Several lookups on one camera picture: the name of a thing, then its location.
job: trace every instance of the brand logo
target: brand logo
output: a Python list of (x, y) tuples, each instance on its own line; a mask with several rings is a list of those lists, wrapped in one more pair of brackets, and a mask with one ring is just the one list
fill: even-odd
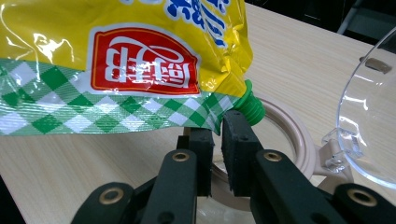
[(92, 88), (168, 95), (199, 93), (198, 58), (180, 42), (152, 27), (93, 30), (88, 64)]

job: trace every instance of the transparent lid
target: transparent lid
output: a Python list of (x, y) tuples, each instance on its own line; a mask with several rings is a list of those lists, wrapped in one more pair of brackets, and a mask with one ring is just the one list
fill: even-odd
[(396, 189), (396, 28), (346, 84), (337, 112), (338, 140), (350, 164), (375, 183)]

